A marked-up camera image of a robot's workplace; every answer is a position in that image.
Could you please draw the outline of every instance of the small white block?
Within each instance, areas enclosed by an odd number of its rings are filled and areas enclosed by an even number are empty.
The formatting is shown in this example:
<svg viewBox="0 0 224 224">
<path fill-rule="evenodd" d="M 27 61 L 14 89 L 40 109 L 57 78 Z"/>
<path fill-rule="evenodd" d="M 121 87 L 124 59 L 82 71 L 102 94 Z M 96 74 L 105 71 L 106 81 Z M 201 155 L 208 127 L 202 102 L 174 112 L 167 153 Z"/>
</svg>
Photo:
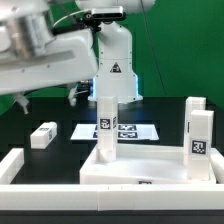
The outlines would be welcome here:
<svg viewBox="0 0 224 224">
<path fill-rule="evenodd" d="M 32 149 L 45 149 L 57 135 L 57 124 L 45 122 L 30 135 Z"/>
</svg>

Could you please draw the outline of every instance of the tall white block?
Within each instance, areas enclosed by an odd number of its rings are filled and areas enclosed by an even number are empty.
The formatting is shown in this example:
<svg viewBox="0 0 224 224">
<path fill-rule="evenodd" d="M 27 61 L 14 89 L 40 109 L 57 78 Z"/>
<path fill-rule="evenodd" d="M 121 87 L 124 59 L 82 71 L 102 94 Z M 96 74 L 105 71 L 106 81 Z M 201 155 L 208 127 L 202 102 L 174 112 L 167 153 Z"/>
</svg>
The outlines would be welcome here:
<svg viewBox="0 0 224 224">
<path fill-rule="evenodd" d="M 97 101 L 98 159 L 111 162 L 116 159 L 117 97 L 99 97 Z"/>
<path fill-rule="evenodd" d="M 206 98 L 203 97 L 188 97 L 185 107 L 185 128 L 184 128 L 184 165 L 188 161 L 188 148 L 189 148 L 189 127 L 191 112 L 193 110 L 205 110 Z"/>
<path fill-rule="evenodd" d="M 188 179 L 209 180 L 213 111 L 194 110 L 189 131 Z"/>
</svg>

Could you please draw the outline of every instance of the white block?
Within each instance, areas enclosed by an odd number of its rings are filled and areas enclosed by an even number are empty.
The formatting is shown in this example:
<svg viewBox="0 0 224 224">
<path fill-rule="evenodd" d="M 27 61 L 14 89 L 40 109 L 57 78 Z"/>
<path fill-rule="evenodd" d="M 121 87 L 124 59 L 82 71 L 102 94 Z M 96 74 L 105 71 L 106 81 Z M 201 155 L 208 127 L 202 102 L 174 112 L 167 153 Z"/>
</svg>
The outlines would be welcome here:
<svg viewBox="0 0 224 224">
<path fill-rule="evenodd" d="M 43 123 L 30 135 L 32 149 L 45 149 L 57 135 L 57 124 L 55 122 Z"/>
<path fill-rule="evenodd" d="M 10 184 L 23 164 L 23 149 L 12 149 L 0 163 L 0 184 Z"/>
<path fill-rule="evenodd" d="M 212 142 L 213 111 L 194 110 L 191 113 L 190 144 L 187 164 L 189 179 L 210 179 L 210 149 Z"/>
<path fill-rule="evenodd" d="M 184 165 L 188 161 L 189 148 L 189 126 L 190 117 L 193 110 L 205 110 L 206 98 L 203 97 L 188 97 L 185 106 L 185 128 L 184 128 Z"/>
<path fill-rule="evenodd" d="M 98 127 L 98 159 L 102 162 L 111 162 L 116 159 L 117 97 L 99 97 L 97 101 L 97 127 Z"/>
</svg>

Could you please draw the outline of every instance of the white platform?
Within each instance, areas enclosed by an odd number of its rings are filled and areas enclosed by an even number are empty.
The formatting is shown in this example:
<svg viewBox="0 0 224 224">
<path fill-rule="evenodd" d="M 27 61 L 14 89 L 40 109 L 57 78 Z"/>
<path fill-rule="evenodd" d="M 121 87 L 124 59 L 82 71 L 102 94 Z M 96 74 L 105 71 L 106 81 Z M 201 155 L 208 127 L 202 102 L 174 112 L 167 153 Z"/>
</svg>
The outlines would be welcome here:
<svg viewBox="0 0 224 224">
<path fill-rule="evenodd" d="M 140 157 L 129 147 L 129 159 Z M 181 147 L 141 146 L 141 153 L 164 161 L 182 157 Z M 121 157 L 126 153 L 119 150 Z M 211 150 L 212 166 L 220 178 L 224 176 L 224 158 Z M 223 184 L 119 184 L 119 185 L 2 185 L 0 210 L 12 211 L 80 211 L 80 210 L 208 210 L 224 209 Z"/>
<path fill-rule="evenodd" d="M 210 167 L 208 181 L 187 179 L 183 147 L 118 144 L 117 159 L 103 163 L 96 147 L 80 170 L 81 184 L 216 184 Z"/>
</svg>

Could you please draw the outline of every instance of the black and white tag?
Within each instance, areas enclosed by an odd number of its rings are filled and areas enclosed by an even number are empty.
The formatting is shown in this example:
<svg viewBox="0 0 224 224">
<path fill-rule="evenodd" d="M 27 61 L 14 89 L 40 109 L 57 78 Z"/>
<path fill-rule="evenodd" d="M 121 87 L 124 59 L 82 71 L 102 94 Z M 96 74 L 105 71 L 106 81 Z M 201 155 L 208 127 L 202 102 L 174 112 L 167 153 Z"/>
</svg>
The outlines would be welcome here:
<svg viewBox="0 0 224 224">
<path fill-rule="evenodd" d="M 119 131 L 137 131 L 136 125 L 121 125 L 118 126 Z"/>
<path fill-rule="evenodd" d="M 130 138 L 130 139 L 137 139 L 138 134 L 137 132 L 118 132 L 118 138 Z"/>
<path fill-rule="evenodd" d="M 152 184 L 152 181 L 144 181 L 144 180 L 140 180 L 138 182 L 138 184 Z"/>
<path fill-rule="evenodd" d="M 48 131 L 49 128 L 40 128 L 39 131 Z"/>
<path fill-rule="evenodd" d="M 191 141 L 191 154 L 193 155 L 207 155 L 207 142 L 201 140 Z"/>
<path fill-rule="evenodd" d="M 94 138 L 94 139 L 98 138 L 97 132 L 94 132 L 94 133 L 93 133 L 93 138 Z"/>
<path fill-rule="evenodd" d="M 117 127 L 117 118 L 114 117 L 113 119 L 113 128 L 116 128 Z"/>
<path fill-rule="evenodd" d="M 100 118 L 100 129 L 110 130 L 111 129 L 110 119 Z"/>
<path fill-rule="evenodd" d="M 50 131 L 49 131 L 49 134 L 48 134 L 48 139 L 51 140 L 52 137 L 53 137 L 53 136 L 52 136 L 52 130 L 50 130 Z"/>
</svg>

